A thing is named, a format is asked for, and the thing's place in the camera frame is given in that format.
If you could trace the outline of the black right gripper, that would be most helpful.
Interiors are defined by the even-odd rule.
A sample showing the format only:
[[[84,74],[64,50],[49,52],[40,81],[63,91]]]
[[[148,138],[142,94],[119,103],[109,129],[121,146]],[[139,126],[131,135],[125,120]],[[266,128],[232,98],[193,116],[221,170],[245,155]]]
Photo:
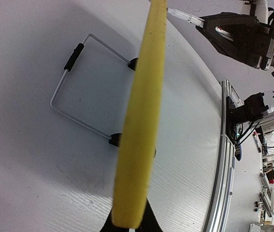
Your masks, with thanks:
[[[256,69],[274,68],[274,24],[262,23],[254,15],[231,12],[202,19],[203,27],[196,29],[218,53]]]

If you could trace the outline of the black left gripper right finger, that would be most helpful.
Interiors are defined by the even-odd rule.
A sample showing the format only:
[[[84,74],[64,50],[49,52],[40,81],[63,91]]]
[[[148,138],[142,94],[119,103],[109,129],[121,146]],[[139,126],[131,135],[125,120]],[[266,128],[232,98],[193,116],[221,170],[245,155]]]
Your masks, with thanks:
[[[144,215],[139,226],[140,232],[163,232],[154,215],[149,201],[146,202]]]

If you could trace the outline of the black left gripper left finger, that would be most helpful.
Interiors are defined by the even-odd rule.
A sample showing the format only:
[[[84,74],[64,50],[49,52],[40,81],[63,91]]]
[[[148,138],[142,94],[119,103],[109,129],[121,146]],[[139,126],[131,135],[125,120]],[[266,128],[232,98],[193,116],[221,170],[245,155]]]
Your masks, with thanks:
[[[117,232],[118,228],[112,223],[111,212],[109,212],[108,217],[101,228],[100,232]]]

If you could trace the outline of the white marker pen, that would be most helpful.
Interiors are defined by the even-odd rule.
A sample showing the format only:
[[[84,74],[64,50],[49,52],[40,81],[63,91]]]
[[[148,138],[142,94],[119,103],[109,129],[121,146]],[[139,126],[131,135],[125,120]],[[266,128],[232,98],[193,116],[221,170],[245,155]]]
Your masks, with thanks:
[[[202,28],[204,26],[204,19],[197,17],[195,15],[185,13],[183,11],[174,9],[174,8],[167,8],[167,13],[170,14],[173,17],[176,17],[182,21],[185,21],[187,23],[193,24],[197,27]]]

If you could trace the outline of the white whiteboard yellow rim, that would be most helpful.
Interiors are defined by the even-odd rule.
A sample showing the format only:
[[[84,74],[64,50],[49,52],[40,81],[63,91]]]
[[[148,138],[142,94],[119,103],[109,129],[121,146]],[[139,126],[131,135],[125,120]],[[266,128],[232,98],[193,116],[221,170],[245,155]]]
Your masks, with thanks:
[[[126,111],[118,154],[112,223],[141,224],[157,141],[164,78],[167,1],[151,2]]]

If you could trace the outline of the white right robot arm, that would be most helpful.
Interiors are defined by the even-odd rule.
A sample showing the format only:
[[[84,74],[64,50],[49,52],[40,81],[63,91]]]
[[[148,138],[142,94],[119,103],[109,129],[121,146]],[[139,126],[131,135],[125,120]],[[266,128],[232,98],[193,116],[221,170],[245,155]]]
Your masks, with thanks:
[[[202,17],[197,30],[220,54],[251,68],[274,69],[274,9],[265,0],[248,0],[248,12],[222,12]],[[228,109],[235,124],[256,122],[274,112],[274,90],[251,95],[242,106]]]

